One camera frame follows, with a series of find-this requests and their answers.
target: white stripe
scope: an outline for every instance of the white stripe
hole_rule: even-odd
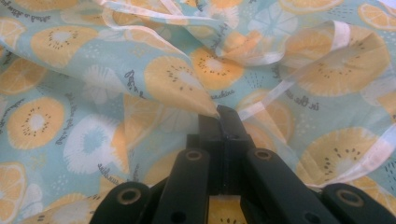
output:
[[[378,2],[381,2],[385,5],[387,5],[388,7],[393,7],[396,8],[396,1],[395,0],[378,0]]]
[[[334,39],[332,40],[332,49],[342,49],[347,47],[350,38],[349,25],[342,21],[333,21],[334,23]]]

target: seed pattern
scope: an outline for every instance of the seed pattern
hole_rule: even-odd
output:
[[[389,162],[385,167],[385,171],[388,175],[388,182],[390,183],[390,188],[393,192],[396,192],[396,161]]]
[[[48,129],[49,124],[50,124],[49,120],[50,120],[51,116],[49,114],[45,114],[44,117],[45,117],[46,122],[43,123],[42,127],[39,130],[32,130],[30,122],[32,120],[32,117],[37,114],[40,114],[40,106],[32,108],[30,110],[30,113],[27,115],[25,122],[21,126],[23,135],[25,135],[25,136],[32,135],[33,137],[35,137],[37,132],[41,131],[42,133],[44,133]]]
[[[339,149],[337,147],[332,149],[332,152],[335,153],[335,155],[339,158],[339,159],[351,159],[353,161],[357,161],[358,158],[361,155],[361,152],[358,151],[356,148],[346,148],[346,149]],[[329,157],[325,157],[324,158],[324,163],[323,163],[323,168],[325,171],[325,175],[333,175],[333,170],[336,169],[337,166],[337,162],[332,161],[331,159],[329,159]]]

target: citrus slice print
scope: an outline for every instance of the citrus slice print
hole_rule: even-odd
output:
[[[18,162],[0,163],[0,223],[12,223],[21,206],[26,176]]]
[[[378,102],[387,110],[393,123],[396,123],[396,91],[378,98]]]
[[[125,145],[132,150],[157,127],[163,105],[138,96],[124,95]]]
[[[276,152],[276,148],[272,139],[268,136],[268,134],[261,130],[254,124],[243,122],[245,126],[245,130],[253,139],[254,145],[259,148],[265,148]]]
[[[143,183],[147,185],[155,185],[168,177],[171,174],[173,165],[179,152],[180,150],[173,151],[152,164],[145,175]]]
[[[300,87],[319,96],[341,96],[362,90],[387,69],[390,57],[381,37],[350,28],[349,46],[311,63],[298,80]]]
[[[199,80],[209,90],[222,90],[230,87],[244,74],[242,65],[228,59],[218,58],[206,48],[194,51],[191,59]]]
[[[68,7],[72,7],[77,3],[78,0],[30,0],[30,1],[23,1],[23,0],[16,0],[15,2],[31,11],[36,12],[44,12],[44,11],[51,11],[57,9],[64,9]]]
[[[109,175],[108,179],[104,178],[103,176],[100,177],[99,180],[99,193],[109,192],[114,189],[117,185],[124,183],[126,180],[116,176],[116,175]]]
[[[55,202],[51,203],[49,206],[46,207],[45,210],[50,210],[52,208],[60,207],[65,204],[73,203],[76,201],[80,201],[87,198],[87,196],[81,194],[81,193],[70,193],[62,196]]]
[[[236,110],[243,110],[261,101],[267,94],[268,91],[266,90],[256,90],[252,92],[239,102],[236,106]],[[289,108],[280,102],[273,101],[265,107],[265,110],[255,114],[254,118],[260,122],[260,125],[266,127],[269,132],[283,142],[289,141],[294,132],[293,116]]]
[[[119,124],[116,131],[114,132],[113,139],[111,140],[111,146],[114,148],[113,155],[118,160],[117,165],[124,173],[127,173],[129,171],[129,164],[128,152],[125,142],[124,122]]]
[[[396,216],[396,198],[375,183],[373,179],[368,176],[364,176],[357,180],[348,182],[348,184],[363,190],[365,193],[370,195],[370,197],[388,208],[388,210]]]
[[[333,30],[303,29],[286,42],[285,57],[317,60],[330,52]]]
[[[298,17],[282,10],[278,2],[257,12],[248,25],[249,31],[259,31],[265,36],[289,36],[298,28]]]
[[[317,11],[324,11],[338,6],[344,0],[279,0],[280,5],[287,11],[296,14],[307,14]]]
[[[390,16],[381,8],[364,3],[359,6],[358,12],[361,19],[374,28],[396,31],[396,18]]]
[[[7,124],[9,143],[16,149],[42,147],[52,140],[64,124],[64,106],[42,97],[19,107]]]
[[[357,164],[377,139],[363,128],[326,133],[305,150],[296,167],[297,176],[305,184],[324,184]]]
[[[103,7],[92,2],[83,2],[61,11],[61,18],[67,23],[105,25]]]
[[[124,33],[125,39],[145,43],[156,49],[163,50],[169,53],[180,53],[180,51],[165,41],[162,37],[157,35],[154,31],[147,27],[139,27],[128,29]]]
[[[238,196],[212,196],[209,199],[208,224],[246,224]]]
[[[222,1],[222,0],[209,0],[210,4],[216,8],[227,8],[227,7],[236,7],[242,3],[242,0],[229,0],[229,1]]]
[[[216,116],[215,105],[186,61],[171,56],[152,60],[145,70],[148,92],[165,105]]]
[[[12,95],[29,91],[43,79],[46,72],[46,68],[19,58],[0,74],[0,93]]]
[[[51,66],[65,67],[85,43],[97,36],[92,28],[82,26],[52,27],[33,35],[34,54]]]
[[[0,41],[9,45],[12,49],[17,46],[20,35],[26,31],[26,27],[17,20],[0,17]]]

